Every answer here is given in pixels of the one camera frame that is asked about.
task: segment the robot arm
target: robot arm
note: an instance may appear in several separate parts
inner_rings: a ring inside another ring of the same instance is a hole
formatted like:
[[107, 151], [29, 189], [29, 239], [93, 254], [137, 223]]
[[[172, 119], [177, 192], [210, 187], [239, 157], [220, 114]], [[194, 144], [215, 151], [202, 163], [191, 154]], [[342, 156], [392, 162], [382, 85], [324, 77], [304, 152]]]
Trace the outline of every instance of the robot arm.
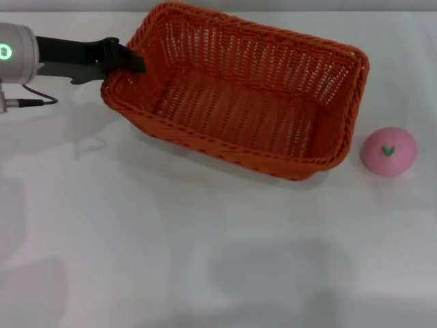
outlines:
[[[71, 78], [84, 84], [117, 69], [145, 72], [143, 58], [119, 44], [117, 38], [75, 42], [35, 36], [22, 25], [0, 23], [0, 83], [26, 85], [36, 75]], [[0, 87], [0, 112], [16, 107]]]

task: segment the green leaf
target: green leaf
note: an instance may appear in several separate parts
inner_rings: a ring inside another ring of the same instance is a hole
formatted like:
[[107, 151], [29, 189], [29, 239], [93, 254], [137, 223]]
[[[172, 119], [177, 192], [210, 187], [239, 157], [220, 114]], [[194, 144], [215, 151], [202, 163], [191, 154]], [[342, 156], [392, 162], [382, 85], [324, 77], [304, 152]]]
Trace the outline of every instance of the green leaf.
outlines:
[[382, 147], [382, 151], [387, 157], [391, 157], [391, 155], [395, 153], [395, 147], [388, 149], [386, 146], [384, 146]]

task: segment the green indicator light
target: green indicator light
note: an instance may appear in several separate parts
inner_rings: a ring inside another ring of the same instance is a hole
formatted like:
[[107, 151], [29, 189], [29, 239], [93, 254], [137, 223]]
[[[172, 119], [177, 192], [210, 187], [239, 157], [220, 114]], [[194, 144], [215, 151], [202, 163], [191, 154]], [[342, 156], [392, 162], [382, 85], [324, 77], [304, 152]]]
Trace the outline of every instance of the green indicator light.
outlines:
[[12, 57], [12, 49], [7, 44], [0, 44], [0, 60], [8, 60]]

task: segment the white backdrop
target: white backdrop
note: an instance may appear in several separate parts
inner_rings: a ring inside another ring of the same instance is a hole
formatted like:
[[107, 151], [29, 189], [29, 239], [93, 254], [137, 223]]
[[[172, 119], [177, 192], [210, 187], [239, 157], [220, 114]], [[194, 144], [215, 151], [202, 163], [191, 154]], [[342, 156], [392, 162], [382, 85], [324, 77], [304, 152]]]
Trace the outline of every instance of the white backdrop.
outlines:
[[[0, 328], [436, 328], [437, 12], [238, 15], [368, 54], [347, 159], [279, 180], [136, 132], [98, 81], [38, 77], [59, 104], [0, 118]], [[144, 16], [0, 22], [126, 43]], [[418, 141], [400, 179], [359, 159], [383, 126]]]
[[[3, 11], [145, 11], [160, 0], [2, 0]], [[437, 10], [436, 0], [190, 0], [225, 11]]]

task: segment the woven basket bottom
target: woven basket bottom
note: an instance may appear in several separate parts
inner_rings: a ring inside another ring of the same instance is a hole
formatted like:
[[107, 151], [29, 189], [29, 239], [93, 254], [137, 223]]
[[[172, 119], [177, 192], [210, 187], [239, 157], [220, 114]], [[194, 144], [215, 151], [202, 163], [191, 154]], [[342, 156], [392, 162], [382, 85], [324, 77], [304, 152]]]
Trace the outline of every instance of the woven basket bottom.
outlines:
[[311, 156], [317, 112], [305, 93], [280, 94], [208, 72], [178, 68], [153, 114], [230, 144], [294, 158]]

